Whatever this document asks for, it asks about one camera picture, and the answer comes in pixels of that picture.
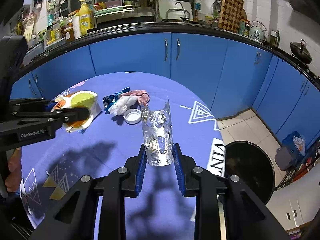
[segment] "silver foil blister pack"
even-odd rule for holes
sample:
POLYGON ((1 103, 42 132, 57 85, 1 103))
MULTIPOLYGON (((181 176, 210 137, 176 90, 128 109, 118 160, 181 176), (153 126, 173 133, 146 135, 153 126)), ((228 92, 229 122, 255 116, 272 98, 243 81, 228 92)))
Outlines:
POLYGON ((141 106, 142 131, 145 150, 150 166, 171 164, 172 125, 169 101, 159 111, 150 111, 149 107, 141 106))

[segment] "pink crumpled paper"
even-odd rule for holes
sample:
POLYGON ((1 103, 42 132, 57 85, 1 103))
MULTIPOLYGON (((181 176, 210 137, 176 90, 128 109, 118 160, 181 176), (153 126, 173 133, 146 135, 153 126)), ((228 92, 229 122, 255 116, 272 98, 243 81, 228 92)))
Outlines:
POLYGON ((145 106, 147 106, 150 101, 150 96, 145 90, 132 90, 121 94, 121 96, 136 96, 138 97, 138 103, 140 105, 144 104, 145 106))

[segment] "black countertop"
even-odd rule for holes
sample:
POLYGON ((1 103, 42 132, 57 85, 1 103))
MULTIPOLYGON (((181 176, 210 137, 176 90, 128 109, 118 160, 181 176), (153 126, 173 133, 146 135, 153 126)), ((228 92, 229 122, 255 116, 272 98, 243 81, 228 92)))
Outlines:
POLYGON ((103 40, 108 40, 112 38, 142 34, 142 33, 193 33, 193 34, 202 34, 210 35, 220 38, 225 38, 229 40, 239 41, 246 43, 257 48, 269 51, 279 57, 280 59, 286 61, 294 68, 296 68, 300 73, 302 73, 318 90, 320 91, 320 81, 308 70, 307 65, 301 63, 298 59, 291 56, 290 54, 280 50, 278 48, 271 49, 270 47, 264 46, 254 40, 246 38, 244 36, 223 31, 217 28, 190 24, 190 23, 172 23, 172 22, 147 22, 147 23, 133 23, 133 24, 124 24, 117 25, 98 31, 91 32, 84 36, 83 38, 74 40, 69 43, 65 43, 62 46, 59 46, 55 49, 44 52, 43 54, 36 57, 28 65, 20 69, 20 72, 16 76, 16 80, 29 73, 31 70, 36 69, 42 64, 46 63, 53 58, 56 58, 64 53, 72 51, 74 49, 98 42, 103 40))

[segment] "human hand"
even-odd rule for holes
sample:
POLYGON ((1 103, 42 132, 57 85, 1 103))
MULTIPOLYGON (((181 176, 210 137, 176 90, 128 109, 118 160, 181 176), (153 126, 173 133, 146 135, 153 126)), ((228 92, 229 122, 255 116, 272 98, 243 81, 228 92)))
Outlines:
POLYGON ((19 189, 22 179, 21 172, 21 148, 14 150, 11 158, 8 161, 9 171, 11 172, 5 180, 8 192, 15 192, 19 189))

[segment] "round table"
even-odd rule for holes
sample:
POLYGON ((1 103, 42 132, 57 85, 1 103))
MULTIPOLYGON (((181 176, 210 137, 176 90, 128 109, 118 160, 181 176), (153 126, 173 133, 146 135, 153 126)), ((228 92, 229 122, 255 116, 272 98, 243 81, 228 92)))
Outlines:
MULTIPOLYGON (((151 110, 162 109, 169 99, 173 142, 198 166, 224 175, 225 148, 215 118, 193 92, 173 80, 148 73, 111 73, 76 84, 61 95, 93 91, 103 109, 104 96, 126 87, 146 90, 151 110)), ((83 134, 61 128, 55 139, 24 147, 21 197, 34 227, 57 202, 52 198, 64 194, 83 175, 98 178, 123 166, 127 158, 138 155, 142 143, 141 122, 130 125, 123 116, 103 111, 83 134)), ((195 198, 181 195, 174 164, 147 165, 139 197, 125 199, 127 239, 192 240, 195 206, 195 198)))

